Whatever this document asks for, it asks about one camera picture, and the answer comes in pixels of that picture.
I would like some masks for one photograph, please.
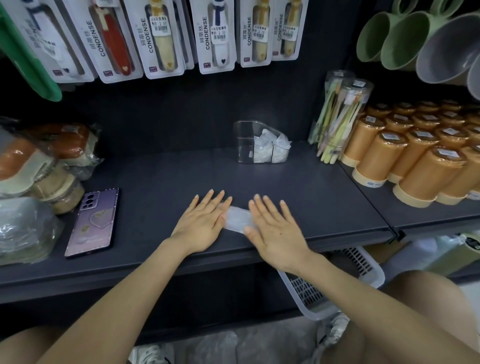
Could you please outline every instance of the green cup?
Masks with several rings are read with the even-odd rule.
[[[390,30],[401,19],[410,14],[417,6],[418,0],[410,0],[405,10],[401,11],[402,0],[395,0],[392,12],[379,12],[375,14],[363,27],[357,40],[357,57],[362,62],[377,62],[380,52]]]
[[[414,71],[421,48],[434,32],[449,21],[463,0],[433,0],[429,12],[414,12],[400,20],[385,39],[380,53],[388,70]]]

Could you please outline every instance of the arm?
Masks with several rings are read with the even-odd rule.
[[[172,236],[134,272],[80,317],[40,358],[39,364],[125,364],[140,331],[173,273],[189,254],[208,248],[225,225],[232,201],[198,195]]]
[[[312,252],[284,201],[280,207],[283,215],[266,196],[249,202],[259,232],[247,227],[245,234],[260,256],[313,284],[392,362],[480,363],[479,353],[427,318]]]

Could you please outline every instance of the right hand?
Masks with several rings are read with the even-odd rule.
[[[280,201],[283,215],[267,196],[262,201],[256,194],[248,207],[259,231],[247,226],[245,236],[255,245],[265,262],[276,269],[298,275],[300,266],[313,252],[308,248],[285,201]]]

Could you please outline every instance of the dark gray shelf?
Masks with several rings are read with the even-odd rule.
[[[388,241],[386,221],[338,166],[325,165],[306,143],[293,145],[280,165],[244,165],[234,149],[163,153],[107,159],[86,191],[120,188],[113,246],[65,259],[75,213],[51,256],[40,263],[0,267],[0,303],[113,286],[167,238],[196,195],[225,189],[233,205],[247,208],[255,193],[284,199],[315,251]],[[177,275],[260,262],[239,233],[222,231],[201,254],[188,257]]]
[[[400,237],[412,240],[434,235],[480,229],[480,201],[464,200],[456,206],[434,202],[427,208],[415,208],[399,201],[392,192],[394,185],[386,182],[380,188],[369,188],[351,176],[353,168],[339,163],[358,189]]]

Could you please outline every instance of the left hand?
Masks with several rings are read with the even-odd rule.
[[[185,244],[188,254],[202,252],[211,246],[225,226],[232,197],[220,204],[225,192],[221,191],[212,199],[213,194],[213,190],[208,191],[198,205],[200,197],[195,196],[173,229],[171,239]]]

